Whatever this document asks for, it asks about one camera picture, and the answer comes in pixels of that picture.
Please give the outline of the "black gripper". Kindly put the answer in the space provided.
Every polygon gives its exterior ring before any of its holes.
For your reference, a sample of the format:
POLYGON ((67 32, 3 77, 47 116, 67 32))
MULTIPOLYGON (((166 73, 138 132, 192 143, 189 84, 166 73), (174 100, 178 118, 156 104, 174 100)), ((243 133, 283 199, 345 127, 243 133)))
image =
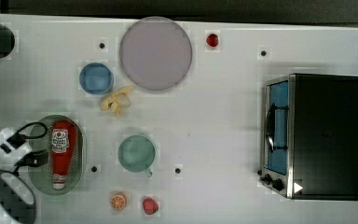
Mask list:
POLYGON ((32 151, 26 154, 19 162, 18 165, 40 167, 48 163, 48 152, 46 150, 32 151))

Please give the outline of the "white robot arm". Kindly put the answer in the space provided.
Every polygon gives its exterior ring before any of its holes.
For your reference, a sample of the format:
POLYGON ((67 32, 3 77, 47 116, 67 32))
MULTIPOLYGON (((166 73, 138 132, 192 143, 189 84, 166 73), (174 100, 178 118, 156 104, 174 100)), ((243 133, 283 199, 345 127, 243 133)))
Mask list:
POLYGON ((45 149, 33 150, 28 143, 46 136, 21 134, 24 128, 0 130, 0 209, 19 224, 34 224, 36 197, 31 188, 20 178, 21 167, 40 167, 48 162, 45 149))

